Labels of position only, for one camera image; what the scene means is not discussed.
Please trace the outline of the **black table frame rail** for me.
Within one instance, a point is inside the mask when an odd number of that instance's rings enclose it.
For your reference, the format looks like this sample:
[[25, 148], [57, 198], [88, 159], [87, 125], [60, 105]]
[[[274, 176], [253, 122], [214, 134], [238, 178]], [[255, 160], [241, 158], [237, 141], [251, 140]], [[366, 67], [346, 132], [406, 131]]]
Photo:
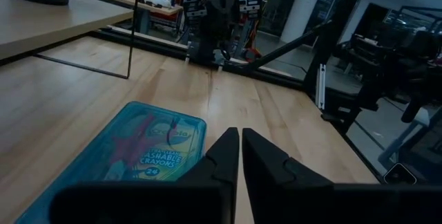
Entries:
[[[131, 31], [126, 29], [120, 30], [114, 26], [107, 26], [105, 28], [90, 31], [88, 36], [103, 39], [105, 41], [111, 41], [116, 44], [132, 46], [133, 48], [172, 57], [182, 61], [186, 59], [185, 46], [180, 46], [175, 43], [169, 44], [163, 39], [155, 39], [154, 37], [139, 33], [135, 33], [135, 36], [132, 37]], [[244, 63], [243, 61], [235, 60], [234, 58], [231, 58], [230, 61], [222, 62], [221, 64], [216, 64], [215, 62], [199, 62], [196, 60], [191, 60], [191, 63], [210, 69], [220, 68], [223, 71], [236, 75], [250, 77], [252, 79], [268, 82], [277, 86], [296, 89], [298, 91], [304, 91], [302, 81], [292, 77], [290, 74], [286, 74], [282, 71], [277, 71], [265, 66], [257, 68], [253, 71], [249, 71], [245, 68], [245, 66], [248, 65], [247, 62]]]

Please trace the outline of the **clear blue plastic pencil case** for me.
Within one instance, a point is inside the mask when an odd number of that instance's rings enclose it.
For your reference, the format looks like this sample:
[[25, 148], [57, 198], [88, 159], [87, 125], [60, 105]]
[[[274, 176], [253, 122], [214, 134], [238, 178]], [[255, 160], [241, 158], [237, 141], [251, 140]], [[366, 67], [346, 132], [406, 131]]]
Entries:
[[183, 115], [186, 117], [193, 117], [141, 102], [129, 102], [67, 166], [55, 181], [37, 198], [37, 200], [35, 200], [32, 205], [23, 212], [15, 223], [49, 224], [48, 215], [50, 202], [59, 190], [80, 182], [103, 181], [109, 166], [109, 160], [115, 149], [112, 138], [117, 135], [124, 124], [135, 119], [137, 116], [148, 114], [160, 116]]

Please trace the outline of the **white building pillar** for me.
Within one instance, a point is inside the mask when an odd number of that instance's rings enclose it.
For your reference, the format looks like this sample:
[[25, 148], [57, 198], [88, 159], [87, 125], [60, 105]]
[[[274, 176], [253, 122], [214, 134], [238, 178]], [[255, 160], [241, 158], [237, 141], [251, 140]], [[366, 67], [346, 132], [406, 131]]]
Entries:
[[303, 35], [316, 2], [317, 0], [294, 0], [280, 36], [281, 41], [289, 43]]

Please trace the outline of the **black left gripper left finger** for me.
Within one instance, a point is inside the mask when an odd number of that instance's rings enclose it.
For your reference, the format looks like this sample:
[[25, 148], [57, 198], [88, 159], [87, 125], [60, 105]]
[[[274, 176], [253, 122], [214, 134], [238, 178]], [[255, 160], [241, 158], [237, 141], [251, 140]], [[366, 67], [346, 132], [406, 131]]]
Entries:
[[240, 137], [229, 127], [177, 180], [186, 198], [179, 224], [234, 224]]

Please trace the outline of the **wooden shelf riser black legs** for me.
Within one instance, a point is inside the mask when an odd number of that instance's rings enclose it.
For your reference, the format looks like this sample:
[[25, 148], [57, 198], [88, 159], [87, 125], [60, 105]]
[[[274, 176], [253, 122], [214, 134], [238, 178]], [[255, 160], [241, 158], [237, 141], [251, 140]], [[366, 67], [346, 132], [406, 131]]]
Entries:
[[0, 0], [0, 66], [34, 56], [127, 79], [131, 73], [129, 68], [125, 75], [120, 75], [41, 53], [132, 17], [132, 10], [99, 0], [70, 0], [66, 6], [26, 0]]

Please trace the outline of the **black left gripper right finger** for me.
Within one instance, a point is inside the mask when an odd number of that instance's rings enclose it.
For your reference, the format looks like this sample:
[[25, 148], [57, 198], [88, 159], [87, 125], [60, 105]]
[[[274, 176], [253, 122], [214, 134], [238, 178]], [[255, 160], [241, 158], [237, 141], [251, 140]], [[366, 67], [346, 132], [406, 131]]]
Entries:
[[242, 130], [242, 164], [255, 224], [325, 224], [333, 182], [250, 128]]

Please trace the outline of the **black equipment station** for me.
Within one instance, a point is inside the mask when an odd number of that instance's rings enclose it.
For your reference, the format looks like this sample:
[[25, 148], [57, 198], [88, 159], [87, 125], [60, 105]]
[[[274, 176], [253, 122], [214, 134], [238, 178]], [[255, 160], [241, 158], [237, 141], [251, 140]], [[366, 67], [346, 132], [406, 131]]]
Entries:
[[369, 4], [349, 40], [334, 55], [355, 67], [362, 87], [343, 115], [350, 125], [363, 109], [376, 110], [382, 97], [407, 104], [402, 122], [411, 122], [429, 102], [442, 102], [442, 35], [401, 10]]

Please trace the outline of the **red handled scissors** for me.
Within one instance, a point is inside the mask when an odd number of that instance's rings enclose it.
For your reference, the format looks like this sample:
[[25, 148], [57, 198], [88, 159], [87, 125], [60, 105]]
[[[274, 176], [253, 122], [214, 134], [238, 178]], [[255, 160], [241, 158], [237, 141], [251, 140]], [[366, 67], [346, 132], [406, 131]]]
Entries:
[[110, 158], [110, 167], [104, 180], [121, 180], [127, 171], [151, 147], [164, 141], [163, 136], [149, 137], [146, 131], [155, 121], [155, 116], [148, 116], [127, 138], [114, 138], [115, 153]]

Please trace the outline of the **black rig frame post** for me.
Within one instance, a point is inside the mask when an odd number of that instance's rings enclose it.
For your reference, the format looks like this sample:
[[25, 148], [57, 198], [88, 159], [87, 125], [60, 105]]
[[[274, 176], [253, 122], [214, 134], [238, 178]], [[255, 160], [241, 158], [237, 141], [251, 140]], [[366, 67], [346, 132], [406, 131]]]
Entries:
[[331, 56], [356, 2], [357, 0], [340, 0], [336, 11], [331, 18], [331, 22], [321, 31], [320, 44], [322, 44], [322, 46], [316, 51], [314, 59], [311, 62], [303, 81], [303, 87], [306, 92], [313, 93], [316, 90], [318, 69], [321, 64], [325, 65]]

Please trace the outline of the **silver aluminium bracket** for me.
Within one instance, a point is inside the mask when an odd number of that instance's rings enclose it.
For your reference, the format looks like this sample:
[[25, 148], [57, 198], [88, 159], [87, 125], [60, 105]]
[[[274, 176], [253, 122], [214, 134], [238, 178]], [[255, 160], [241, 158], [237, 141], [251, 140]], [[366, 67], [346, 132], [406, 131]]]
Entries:
[[325, 109], [326, 65], [320, 64], [316, 80], [315, 103], [320, 110]]

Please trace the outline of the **black table edge frame bar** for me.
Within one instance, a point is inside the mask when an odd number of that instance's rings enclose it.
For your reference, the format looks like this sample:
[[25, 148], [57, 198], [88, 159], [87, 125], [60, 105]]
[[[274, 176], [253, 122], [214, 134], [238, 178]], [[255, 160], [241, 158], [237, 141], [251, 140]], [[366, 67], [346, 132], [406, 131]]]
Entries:
[[[321, 118], [329, 122], [335, 130], [342, 136], [347, 145], [358, 156], [359, 160], [364, 164], [364, 168], [368, 169], [376, 179], [377, 183], [385, 184], [383, 176], [375, 169], [373, 164], [363, 155], [363, 152], [355, 145], [355, 143], [347, 136], [350, 127], [356, 123], [356, 117], [362, 111], [367, 109], [377, 111], [378, 105], [376, 101], [378, 98], [371, 98], [368, 93], [372, 89], [369, 85], [364, 85], [358, 93], [346, 93], [338, 89], [325, 89], [325, 109], [322, 110]], [[308, 96], [315, 100], [316, 90], [313, 93], [308, 93]]]

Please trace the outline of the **black diagonal frame brace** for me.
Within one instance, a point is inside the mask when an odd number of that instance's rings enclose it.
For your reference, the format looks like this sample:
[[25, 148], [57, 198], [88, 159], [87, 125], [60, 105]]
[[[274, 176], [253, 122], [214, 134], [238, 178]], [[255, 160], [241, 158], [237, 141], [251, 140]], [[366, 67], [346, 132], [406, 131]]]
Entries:
[[326, 31], [326, 29], [330, 28], [333, 24], [332, 20], [325, 21], [315, 27], [313, 27], [309, 32], [305, 33], [301, 37], [285, 44], [284, 46], [281, 46], [277, 49], [275, 49], [273, 52], [264, 55], [260, 59], [248, 63], [248, 64], [241, 64], [239, 65], [240, 68], [246, 70], [246, 71], [256, 71], [261, 66], [264, 66], [265, 64], [268, 64], [269, 62], [272, 62], [273, 60], [279, 58], [280, 56], [288, 53], [289, 51], [292, 51], [296, 49], [297, 47], [304, 44], [306, 39], [309, 39], [310, 37], [317, 37], [320, 33]]

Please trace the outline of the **black rounded square device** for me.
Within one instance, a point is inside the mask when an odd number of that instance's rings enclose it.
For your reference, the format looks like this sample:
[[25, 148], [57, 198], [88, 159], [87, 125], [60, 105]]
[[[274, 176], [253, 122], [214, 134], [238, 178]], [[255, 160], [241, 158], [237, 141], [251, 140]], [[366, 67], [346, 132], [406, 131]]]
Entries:
[[416, 177], [410, 170], [401, 163], [394, 164], [383, 176], [387, 184], [408, 184], [414, 185], [417, 182]]

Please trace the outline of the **yellow green crayon box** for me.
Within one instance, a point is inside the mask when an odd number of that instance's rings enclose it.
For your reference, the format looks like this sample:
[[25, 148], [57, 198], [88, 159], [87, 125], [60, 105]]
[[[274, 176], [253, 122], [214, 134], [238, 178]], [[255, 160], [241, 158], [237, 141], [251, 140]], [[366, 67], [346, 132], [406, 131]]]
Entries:
[[[114, 147], [114, 138], [129, 137], [150, 115], [154, 114], [137, 116], [124, 124], [112, 138]], [[200, 159], [206, 134], [204, 120], [183, 115], [154, 116], [146, 135], [163, 136], [164, 141], [148, 149], [121, 180], [175, 180]]]

